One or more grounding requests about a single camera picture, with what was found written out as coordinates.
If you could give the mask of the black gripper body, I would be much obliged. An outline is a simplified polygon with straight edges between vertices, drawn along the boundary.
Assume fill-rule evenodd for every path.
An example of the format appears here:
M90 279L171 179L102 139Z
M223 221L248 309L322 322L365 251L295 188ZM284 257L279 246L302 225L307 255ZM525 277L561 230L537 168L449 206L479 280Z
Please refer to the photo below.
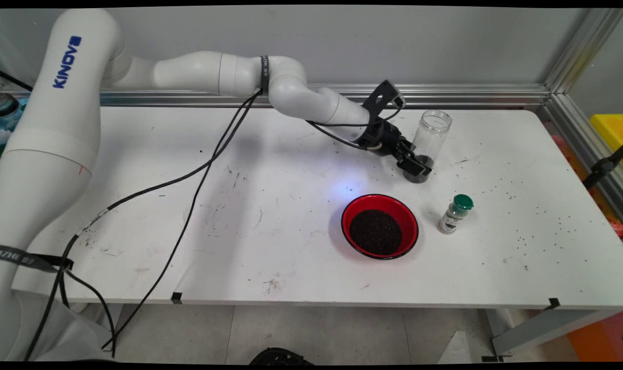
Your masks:
M403 139L398 127L388 120L380 120L365 128L354 144L381 156L401 157L404 153L401 146Z

